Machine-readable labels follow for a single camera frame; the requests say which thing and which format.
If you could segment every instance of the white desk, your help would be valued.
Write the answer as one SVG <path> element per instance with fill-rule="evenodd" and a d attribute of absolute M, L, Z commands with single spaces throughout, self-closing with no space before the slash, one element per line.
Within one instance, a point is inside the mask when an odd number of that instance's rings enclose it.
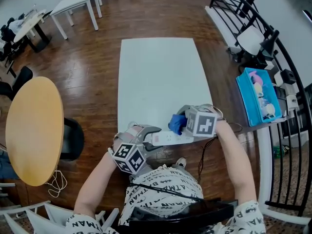
<path fill-rule="evenodd" d="M 101 18 L 102 13 L 101 13 L 101 9 L 99 7 L 98 0 L 94 0 L 94 1 L 96 2 L 98 17 Z M 64 39 L 67 39 L 68 37 L 65 34 L 63 28 L 61 27 L 61 25 L 60 25 L 59 21 L 57 20 L 57 18 L 55 17 L 55 15 L 65 12 L 70 25 L 73 26 L 74 23 L 73 23 L 73 20 L 72 20 L 70 14 L 68 13 L 68 11 L 72 10 L 74 8 L 77 8 L 77 7 L 81 7 L 84 4 L 87 4 L 93 26 L 94 26 L 95 30 L 98 30 L 98 24 L 97 24 L 96 18 L 94 16 L 90 0 L 62 0 L 54 8 L 54 10 L 51 12 L 50 15 L 52 16 L 54 23 L 56 24 L 58 30 L 60 31 L 60 33 L 62 34 Z"/>
<path fill-rule="evenodd" d="M 193 39 L 122 40 L 119 132 L 125 131 L 131 121 L 168 130 L 172 114 L 182 106 L 204 103 L 212 104 L 212 99 Z"/>
<path fill-rule="evenodd" d="M 38 35 L 41 37 L 42 42 L 40 42 L 37 46 L 33 45 L 31 40 L 29 38 L 24 38 L 26 41 L 28 41 L 28 44 L 32 47 L 32 49 L 35 52 L 39 52 L 42 49 L 44 49 L 50 42 L 50 39 L 44 34 L 44 32 L 41 30 L 40 26 L 38 25 L 38 22 L 42 20 L 42 18 L 45 15 L 46 10 L 41 10 L 38 13 L 34 14 L 30 19 L 26 20 L 23 24 L 21 29 L 18 31 L 18 33 L 15 35 L 14 42 L 18 42 L 21 40 L 29 31 L 31 31 L 32 28 L 35 28 L 35 30 L 38 32 Z"/>

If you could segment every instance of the white power strip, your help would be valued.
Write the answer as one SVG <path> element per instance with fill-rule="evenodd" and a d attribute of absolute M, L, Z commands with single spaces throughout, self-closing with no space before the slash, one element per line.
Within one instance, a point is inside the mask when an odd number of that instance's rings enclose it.
<path fill-rule="evenodd" d="M 152 145 L 153 146 L 168 146 L 168 145 L 178 145 L 192 143 L 194 141 L 193 137 L 182 135 L 176 135 L 172 131 L 161 131 L 152 134 Z"/>

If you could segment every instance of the person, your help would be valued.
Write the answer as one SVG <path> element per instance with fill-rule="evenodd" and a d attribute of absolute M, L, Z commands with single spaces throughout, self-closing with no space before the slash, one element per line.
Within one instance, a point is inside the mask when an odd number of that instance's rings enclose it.
<path fill-rule="evenodd" d="M 16 35 L 19 30 L 21 29 L 21 25 L 23 24 L 24 20 L 15 20 L 14 18 L 10 18 L 8 21 L 8 27 L 13 33 Z"/>
<path fill-rule="evenodd" d="M 139 126 L 132 127 L 126 134 L 134 137 Z M 259 210 L 254 178 L 251 164 L 241 143 L 236 138 L 229 124 L 218 121 L 215 130 L 221 143 L 223 154 L 227 164 L 230 180 L 234 186 L 235 198 L 238 206 L 234 211 L 234 216 L 229 219 L 226 225 L 217 223 L 209 227 L 206 233 L 229 234 L 229 233 L 265 233 L 263 215 Z M 120 145 L 122 140 L 114 140 L 113 149 Z M 161 166 L 152 170 L 146 166 L 137 175 L 131 175 L 130 180 L 135 184 L 153 185 L 159 188 L 170 186 L 179 188 L 179 192 L 187 196 L 203 198 L 203 193 L 197 181 L 185 170 L 186 160 L 181 158 L 172 167 Z M 107 228 L 104 232 L 95 220 L 95 211 L 99 205 L 112 172 L 116 164 L 109 153 L 106 153 L 99 164 L 91 172 L 83 184 L 74 207 L 74 215 L 66 222 L 66 233 L 117 233 L 112 228 Z M 159 193 L 154 190 L 145 189 L 138 186 L 128 187 L 124 209 L 119 219 L 119 225 L 129 225 L 129 218 L 135 206 L 162 206 L 165 203 L 185 204 L 194 203 L 193 199 L 181 198 L 180 196 L 168 193 Z"/>

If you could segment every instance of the blue box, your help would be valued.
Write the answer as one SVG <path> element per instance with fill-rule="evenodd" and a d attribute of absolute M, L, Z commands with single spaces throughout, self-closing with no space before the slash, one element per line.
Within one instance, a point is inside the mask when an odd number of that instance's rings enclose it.
<path fill-rule="evenodd" d="M 269 103 L 273 104 L 275 108 L 275 117 L 263 119 L 258 96 L 254 90 L 252 79 L 249 76 L 249 73 L 253 71 L 256 71 L 257 75 L 259 75 L 263 80 L 263 98 L 266 99 Z M 240 76 L 236 77 L 236 81 L 244 101 L 250 126 L 268 123 L 282 117 L 282 111 L 279 107 L 277 96 L 268 71 L 262 69 L 245 68 L 244 72 Z"/>

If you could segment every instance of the patterned shirt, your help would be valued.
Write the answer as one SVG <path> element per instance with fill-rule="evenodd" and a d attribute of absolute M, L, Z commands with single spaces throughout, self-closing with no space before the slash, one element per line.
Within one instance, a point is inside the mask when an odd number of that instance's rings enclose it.
<path fill-rule="evenodd" d="M 162 166 L 135 178 L 132 182 L 134 184 L 144 184 L 176 191 L 186 196 L 203 198 L 202 189 L 197 181 L 175 168 Z M 161 193 L 139 186 L 128 187 L 119 225 L 129 225 L 129 219 L 134 207 L 157 207 L 160 209 L 160 213 L 158 211 L 157 214 L 168 216 L 183 211 L 185 206 L 194 202 L 192 199 Z M 78 214 L 67 220 L 66 230 L 68 234 L 118 234 L 112 228 L 102 230 L 99 223 L 93 218 Z M 239 205 L 234 211 L 234 216 L 225 226 L 218 223 L 206 231 L 209 234 L 235 234 L 238 232 L 240 234 L 265 233 L 263 215 L 256 201 L 249 201 Z"/>

